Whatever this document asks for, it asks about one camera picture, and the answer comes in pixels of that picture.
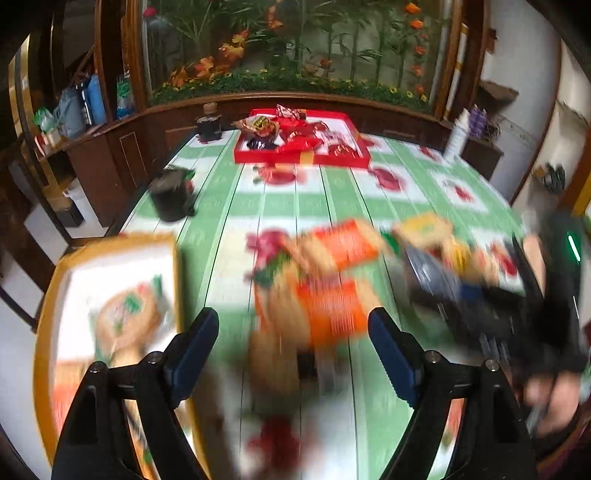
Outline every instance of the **table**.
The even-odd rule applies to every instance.
[[[245,462],[246,445],[261,428],[261,421],[252,418],[253,404],[257,411],[269,409],[251,391],[241,360],[256,325],[252,284],[245,279],[254,264],[254,254],[245,248],[247,235],[269,229],[295,234],[350,217],[367,218],[379,228],[431,210],[448,218],[465,241],[489,245],[512,233],[524,234],[507,202],[459,158],[448,162],[430,149],[369,136],[374,146],[367,171],[297,166],[272,176],[264,168],[233,162],[237,137],[237,132],[225,132],[207,145],[193,138],[172,158],[171,165],[196,172],[195,217],[161,222],[144,196],[123,228],[172,231],[183,257],[185,321],[193,320],[203,306],[219,314],[219,338],[195,395],[213,478],[228,478],[232,464]],[[413,312],[398,311],[391,285],[396,279],[390,278],[384,260],[355,268],[353,275],[371,281],[392,318],[424,348],[453,350],[441,321],[429,328]],[[519,288],[519,282],[501,279],[509,288]],[[304,466],[302,479],[379,478],[411,415],[397,399],[368,338],[349,341],[340,353],[350,372],[340,393],[320,401],[302,397],[299,405],[286,407],[303,448],[312,439],[322,456],[312,467]],[[448,461],[449,455],[440,451],[433,478]]]

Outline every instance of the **blue gripper pad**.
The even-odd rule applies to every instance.
[[[170,387],[170,405],[175,408],[191,395],[197,378],[219,333],[217,312],[205,307],[189,327],[167,347],[164,375]]]
[[[401,332],[381,307],[369,314],[368,332],[396,395],[416,407],[424,375],[423,349],[411,334]]]

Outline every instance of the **green indicator light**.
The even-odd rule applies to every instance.
[[[573,249],[574,256],[577,257],[577,262],[581,263],[581,256],[579,255],[579,251],[577,250],[577,247],[574,244],[572,235],[569,235],[569,242],[570,247]]]

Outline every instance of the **blue bottle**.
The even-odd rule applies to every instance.
[[[88,92],[88,99],[90,101],[90,109],[92,110],[92,120],[95,125],[102,125],[106,123],[107,116],[105,114],[105,106],[103,105],[103,97],[100,94],[100,84],[98,74],[90,77],[90,82],[86,88]]]

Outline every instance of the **wooden shelf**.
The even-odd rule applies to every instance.
[[[481,80],[479,86],[499,102],[513,102],[519,96],[517,90],[489,80]]]

